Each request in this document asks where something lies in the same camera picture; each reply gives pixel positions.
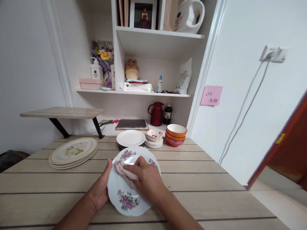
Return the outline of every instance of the power cord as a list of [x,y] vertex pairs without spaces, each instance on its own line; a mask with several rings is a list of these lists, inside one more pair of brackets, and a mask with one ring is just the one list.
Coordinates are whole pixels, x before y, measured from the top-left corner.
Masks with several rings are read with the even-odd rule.
[[[101,129],[101,131],[103,131],[103,129],[105,128],[106,126],[104,126],[102,129]],[[97,133],[96,135],[98,135],[98,132],[96,131],[96,132],[93,132],[93,133]],[[88,133],[88,134],[82,134],[82,135],[90,135],[90,134],[93,134],[93,133]]]
[[253,85],[253,82],[254,82],[254,80],[255,80],[255,78],[256,78],[256,76],[257,76],[259,70],[260,70],[260,67],[262,66],[262,63],[263,63],[263,62],[261,62],[260,66],[259,66],[259,68],[258,68],[258,70],[257,70],[257,72],[256,72],[256,74],[255,74],[255,76],[254,76],[254,78],[253,78],[251,84],[250,84],[250,87],[249,87],[249,89],[248,89],[248,92],[247,92],[247,94],[246,94],[246,96],[245,96],[244,102],[243,102],[243,104],[242,104],[242,107],[241,107],[240,113],[239,113],[239,115],[238,115],[238,118],[237,118],[237,120],[236,120],[236,122],[235,122],[235,125],[234,125],[234,127],[233,127],[233,129],[232,129],[232,131],[231,131],[231,133],[230,133],[230,135],[229,135],[229,137],[228,137],[228,139],[227,139],[227,142],[226,142],[226,144],[225,144],[225,146],[224,146],[223,153],[222,153],[222,155],[221,155],[221,157],[220,157],[220,160],[219,160],[219,165],[222,165],[222,162],[223,162],[225,156],[226,156],[227,153],[228,153],[229,147],[230,147],[230,145],[231,145],[233,139],[235,138],[235,136],[237,135],[239,129],[241,128],[241,126],[242,126],[242,124],[243,124],[243,122],[244,122],[244,119],[245,119],[245,117],[246,117],[246,115],[247,115],[249,109],[251,108],[251,106],[252,106],[252,104],[253,104],[253,102],[254,102],[254,99],[255,99],[255,97],[256,97],[256,95],[257,95],[257,93],[258,93],[258,91],[259,91],[259,89],[260,89],[260,87],[261,87],[261,85],[262,85],[262,82],[263,82],[263,80],[264,80],[264,77],[265,77],[266,71],[267,71],[267,69],[268,69],[269,63],[271,62],[271,60],[272,60],[272,58],[273,58],[274,56],[275,56],[275,52],[274,52],[274,51],[271,52],[271,53],[269,53],[269,54],[267,55],[266,61],[268,62],[268,64],[266,65],[266,68],[265,68],[264,74],[263,74],[263,76],[262,76],[261,82],[260,82],[260,84],[259,84],[259,86],[258,86],[258,88],[257,88],[257,91],[256,91],[256,93],[255,93],[255,95],[254,95],[254,97],[253,97],[253,99],[252,99],[252,101],[251,101],[251,103],[250,103],[248,109],[246,110],[246,112],[245,112],[245,114],[244,114],[244,117],[243,117],[243,119],[242,119],[242,121],[241,121],[240,126],[238,127],[238,129],[237,129],[237,131],[235,132],[233,138],[232,138],[231,141],[229,142],[228,148],[227,148],[227,150],[226,150],[226,152],[225,152],[225,154],[224,154],[224,151],[225,151],[225,148],[226,148],[226,146],[227,146],[227,143],[228,143],[228,141],[229,141],[229,139],[230,139],[230,137],[231,137],[231,135],[232,135],[232,133],[233,133],[233,131],[234,131],[236,125],[237,125],[237,122],[238,122],[238,120],[239,120],[239,118],[240,118],[240,115],[241,115],[241,113],[242,113],[242,110],[243,110],[244,104],[245,104],[245,102],[246,102],[246,99],[247,99],[247,97],[248,97],[249,91],[250,91],[250,89],[251,89],[251,87],[252,87],[252,85]]

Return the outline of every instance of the door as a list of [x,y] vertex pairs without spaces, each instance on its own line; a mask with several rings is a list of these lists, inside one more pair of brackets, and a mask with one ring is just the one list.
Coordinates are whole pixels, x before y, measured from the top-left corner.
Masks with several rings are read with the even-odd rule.
[[249,180],[248,189],[266,165],[307,189],[307,94]]

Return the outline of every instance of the red thermos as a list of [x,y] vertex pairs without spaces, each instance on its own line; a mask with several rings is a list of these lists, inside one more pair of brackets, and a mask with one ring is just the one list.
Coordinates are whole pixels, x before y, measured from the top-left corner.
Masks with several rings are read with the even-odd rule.
[[[153,105],[153,110],[151,111],[151,113],[149,112],[150,107]],[[162,106],[164,104],[162,102],[154,102],[153,104],[151,104],[148,109],[147,112],[151,115],[150,118],[150,124],[152,126],[161,126],[162,125],[162,119],[163,119],[163,109]]]

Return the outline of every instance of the white jug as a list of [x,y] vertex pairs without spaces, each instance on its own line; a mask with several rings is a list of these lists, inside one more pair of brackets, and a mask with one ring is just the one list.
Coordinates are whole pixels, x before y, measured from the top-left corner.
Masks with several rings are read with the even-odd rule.
[[178,7],[174,31],[197,34],[204,16],[205,6],[200,0],[185,0]]

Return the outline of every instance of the orange bowl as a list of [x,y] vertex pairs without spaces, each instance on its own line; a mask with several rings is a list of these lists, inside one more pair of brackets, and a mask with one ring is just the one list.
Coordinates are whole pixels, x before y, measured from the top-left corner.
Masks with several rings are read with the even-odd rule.
[[183,141],[175,141],[175,140],[172,140],[172,139],[169,139],[167,136],[165,137],[167,143],[169,144],[169,146],[171,147],[179,147],[180,145],[182,145],[184,143],[184,140]]
[[175,141],[183,141],[185,139],[185,137],[183,138],[177,138],[177,137],[173,137],[171,134],[169,134],[166,130],[165,132],[165,135],[169,138],[169,139],[172,139],[172,140],[175,140]]
[[188,130],[182,125],[170,124],[166,127],[166,131],[173,137],[184,138]]

